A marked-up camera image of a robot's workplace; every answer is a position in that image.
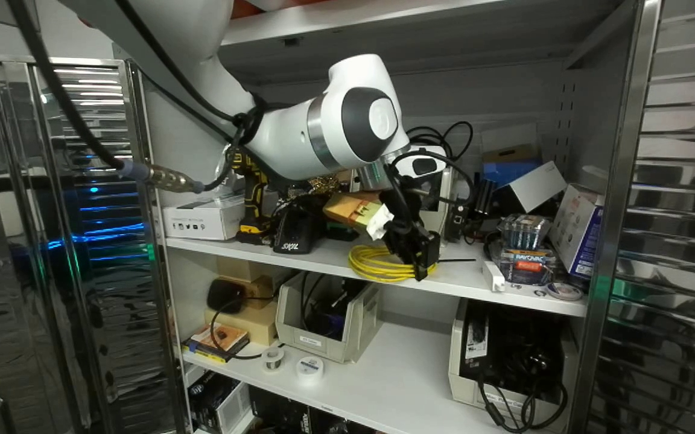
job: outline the metal shelf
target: metal shelf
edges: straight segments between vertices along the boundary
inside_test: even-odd
[[[168,246],[178,247],[178,251],[192,251],[192,252],[223,254],[223,258],[266,263],[276,268],[309,269],[309,271],[358,280],[358,274],[347,265],[347,251],[352,242],[346,242],[346,240],[322,240],[306,254],[286,254],[286,252],[274,252],[269,246],[234,242],[234,240],[215,242],[215,240],[168,238]],[[398,286],[444,294],[444,297],[478,299],[488,304],[505,304],[505,306],[517,306],[517,307],[531,307],[531,311],[549,311],[558,316],[574,316],[574,318],[586,316],[586,304],[583,299],[566,300],[566,299],[552,299],[552,297],[538,297],[536,292],[493,292],[493,274],[484,271],[484,265],[481,265],[484,258],[481,258],[478,246],[447,242],[441,247],[441,258],[444,260],[474,258],[474,263],[441,263],[435,276],[428,276],[423,281],[411,280]]]

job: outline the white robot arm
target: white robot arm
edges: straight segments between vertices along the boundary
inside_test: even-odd
[[[324,93],[253,117],[257,98],[217,57],[233,0],[60,1],[116,41],[182,104],[223,129],[241,127],[245,146],[282,178],[364,166],[409,144],[398,96],[379,55],[335,63]]]

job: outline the white shelf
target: white shelf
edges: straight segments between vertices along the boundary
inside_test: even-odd
[[[437,12],[458,12],[505,0],[327,0],[306,6],[288,6],[257,17],[234,19],[224,34],[224,46],[286,39],[358,24],[420,19]]]
[[[223,258],[266,263],[276,268],[309,269],[309,271],[358,280],[358,274],[347,265],[347,251],[352,242],[346,242],[346,240],[322,240],[306,254],[286,254],[286,252],[274,252],[269,246],[234,242],[234,240],[215,242],[215,240],[168,238],[168,246],[178,247],[178,251],[206,252],[206,254],[223,254]],[[444,260],[447,258],[475,258],[475,260],[474,263],[441,263],[435,276],[428,276],[423,281],[411,280],[398,286],[462,297],[462,299],[478,299],[478,300],[505,304],[505,306],[517,306],[517,307],[531,307],[531,311],[549,311],[558,316],[577,316],[577,318],[586,316],[585,299],[566,300],[566,299],[552,299],[552,297],[538,297],[534,292],[505,292],[505,294],[493,292],[491,276],[478,265],[481,251],[475,246],[444,242],[441,258]]]
[[[359,361],[327,361],[324,381],[317,385],[298,383],[294,359],[305,351],[292,346],[277,371],[266,371],[262,359],[233,359],[229,364],[195,353],[184,353],[184,359],[379,432],[499,434],[503,428],[485,409],[451,399],[447,353],[450,334],[384,322]]]

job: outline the wire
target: wire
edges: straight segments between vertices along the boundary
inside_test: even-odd
[[[306,276],[309,271],[303,271],[303,281],[299,281],[299,318],[305,322],[305,289],[306,289]]]
[[[381,242],[359,242],[347,251],[350,268],[369,281],[400,283],[415,280],[415,268],[398,263]]]
[[[458,129],[458,127],[467,127],[467,129],[469,129],[469,139],[467,139],[462,153],[451,153],[451,158],[456,158],[456,162],[458,162],[458,158],[470,148],[470,144],[474,144],[474,125],[470,125],[469,121],[456,121],[456,123],[451,123],[451,125],[444,129],[444,142],[447,142],[447,146],[451,148],[450,134],[451,134],[455,129]]]
[[[158,60],[177,76],[177,81],[186,88],[189,96],[193,96],[206,111],[213,116],[234,123],[234,117],[219,109],[215,109],[203,93],[195,92],[195,86],[184,76],[184,71],[177,68],[177,63],[169,57],[169,53],[159,46],[149,27],[141,19],[135,6],[129,0],[118,0],[118,6],[129,17],[129,21],[135,27],[135,30],[148,41],[148,46],[155,49]]]
[[[217,133],[223,139],[233,139],[233,134],[227,134],[227,129],[217,127],[213,121],[207,121],[201,111],[195,111],[193,106],[189,106],[186,100],[182,100],[177,93],[171,93],[169,88],[159,86],[155,80],[148,80],[158,92],[163,92],[164,96],[169,96],[177,106],[182,106],[186,112],[192,112],[193,117],[198,117],[207,129]]]
[[[508,404],[509,416],[511,416],[511,422],[514,422],[514,428],[509,428],[509,426],[505,426],[505,428],[509,428],[509,432],[525,432],[525,426],[520,423],[520,420],[517,420],[517,414],[514,414],[514,409],[511,409],[511,404],[509,404],[508,392],[503,392],[503,387],[497,387],[495,383],[493,383],[493,387],[497,391],[503,404]]]
[[[306,316],[306,307],[309,307],[309,300],[314,299],[320,283],[322,283],[324,274],[320,274],[320,280],[309,286],[306,297],[305,297],[305,316]]]
[[[122,158],[116,158],[88,127],[85,117],[81,116],[77,106],[73,104],[73,98],[69,96],[60,76],[53,70],[50,55],[44,48],[44,41],[32,21],[32,12],[28,6],[25,0],[7,0],[11,12],[14,17],[14,24],[25,39],[25,42],[30,46],[36,70],[44,76],[49,92],[53,93],[55,104],[60,106],[60,111],[65,112],[69,123],[76,127],[76,133],[88,142],[88,146],[110,166],[113,169],[124,169],[126,164]]]
[[[467,136],[464,148],[458,153],[455,153],[451,133],[456,133],[458,127],[467,127],[469,136]],[[415,125],[415,127],[409,129],[411,142],[444,146],[447,158],[455,158],[455,162],[458,162],[470,148],[474,134],[475,134],[475,129],[474,129],[474,123],[469,123],[469,121],[451,123],[444,129],[444,134],[437,127],[432,127],[432,125]]]
[[[538,423],[536,423],[536,399],[538,399],[538,398],[531,394],[531,398],[525,399],[525,404],[521,404],[521,423],[525,423],[527,428],[549,428],[552,422],[560,420],[560,414],[563,414],[566,406],[568,406],[569,394],[568,394],[568,387],[566,387],[563,381],[558,383],[558,387],[560,387],[560,392],[563,392],[558,409],[556,409],[551,416],[546,416],[543,422],[538,422]]]

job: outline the label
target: label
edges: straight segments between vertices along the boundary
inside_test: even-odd
[[[317,339],[317,336],[309,336],[309,334],[299,334],[299,341],[305,341],[305,345],[309,345],[309,346],[324,346],[324,341],[322,341],[322,339]]]

